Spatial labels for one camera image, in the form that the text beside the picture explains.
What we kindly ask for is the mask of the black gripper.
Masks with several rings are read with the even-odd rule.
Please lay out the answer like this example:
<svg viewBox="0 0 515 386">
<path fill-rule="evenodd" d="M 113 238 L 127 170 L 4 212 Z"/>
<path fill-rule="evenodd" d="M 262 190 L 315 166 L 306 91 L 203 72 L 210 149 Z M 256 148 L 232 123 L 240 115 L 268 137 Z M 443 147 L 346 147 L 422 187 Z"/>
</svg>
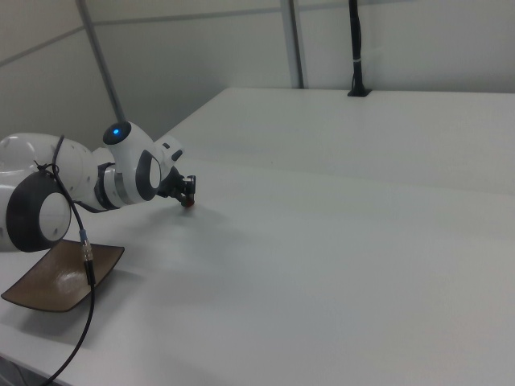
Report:
<svg viewBox="0 0 515 386">
<path fill-rule="evenodd" d="M 173 166 L 167 177 L 159 185 L 159 195 L 163 198 L 171 197 L 179 201 L 182 207 L 189 208 L 190 203 L 195 202 L 196 176 L 189 175 L 183 180 L 183 176 Z"/>
</svg>

